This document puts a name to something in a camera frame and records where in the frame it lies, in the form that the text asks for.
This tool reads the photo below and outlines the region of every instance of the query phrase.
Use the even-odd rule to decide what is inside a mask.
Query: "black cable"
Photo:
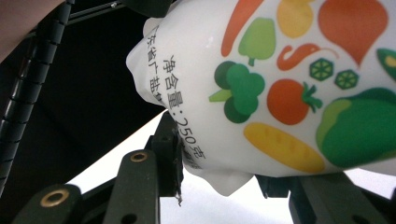
[[[0,123],[0,196],[74,3],[75,0],[66,0],[37,25],[23,59]]]

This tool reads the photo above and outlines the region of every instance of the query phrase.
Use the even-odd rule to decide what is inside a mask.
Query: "brass screw hole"
[[[43,207],[53,207],[64,202],[69,197],[69,191],[67,189],[56,189],[44,196],[40,205]]]
[[[148,154],[146,152],[138,152],[131,156],[131,161],[145,161],[148,158]]]

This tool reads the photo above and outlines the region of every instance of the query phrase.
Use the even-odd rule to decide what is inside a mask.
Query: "tomato illustration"
[[[300,123],[308,114],[309,107],[315,113],[322,102],[314,98],[316,87],[308,87],[292,79],[280,79],[275,82],[267,95],[270,113],[280,122],[288,125]]]

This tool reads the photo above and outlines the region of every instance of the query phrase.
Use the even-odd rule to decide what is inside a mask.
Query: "broccoli illustration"
[[[234,123],[248,120],[259,106],[258,96],[264,90],[262,76],[249,73],[240,63],[221,63],[215,72],[215,81],[222,90],[209,96],[209,102],[225,102],[224,114]]]

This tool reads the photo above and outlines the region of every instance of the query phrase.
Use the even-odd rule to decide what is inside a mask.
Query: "printed vegetable illustration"
[[[390,49],[378,49],[376,51],[376,56],[382,67],[387,71],[396,81],[396,51]]]
[[[293,169],[310,174],[324,170],[323,159],[312,147],[275,127],[249,123],[244,135],[258,150]]]
[[[227,57],[232,48],[233,42],[244,27],[254,11],[262,4],[264,0],[239,0],[233,9],[233,14],[228,22],[223,41],[221,44],[221,55]]]
[[[225,62],[216,69],[215,80],[222,90],[211,95],[209,102],[226,102],[224,114],[231,122],[248,120],[259,106],[257,97],[265,85],[262,76],[249,73],[240,63]]]
[[[317,144],[339,167],[396,156],[396,94],[375,88],[333,101],[323,112]]]
[[[274,21],[257,18],[247,28],[241,43],[239,53],[248,56],[248,64],[254,66],[254,60],[270,58],[275,51],[276,36]]]
[[[296,38],[312,25],[314,12],[309,3],[314,0],[282,0],[277,7],[276,20],[282,33]]]
[[[270,113],[280,122],[293,125],[301,122],[308,114],[309,107],[315,113],[322,102],[312,96],[316,87],[292,80],[280,79],[275,82],[267,95],[267,106]]]
[[[348,90],[358,85],[359,76],[352,70],[339,72],[335,78],[335,85],[341,90]]]
[[[331,51],[336,58],[338,58],[338,54],[333,51],[332,49],[320,48],[315,44],[304,44],[298,47],[290,56],[289,58],[285,58],[285,55],[293,50],[293,47],[287,45],[285,48],[282,49],[279,56],[277,57],[277,67],[282,71],[290,70],[291,68],[297,66],[304,58],[308,57],[309,55],[318,52],[320,50],[329,50]]]
[[[353,60],[361,61],[385,31],[388,14],[377,0],[327,0],[318,13],[320,31]]]
[[[331,77],[333,73],[332,62],[320,58],[309,65],[309,76],[312,78],[323,81]]]

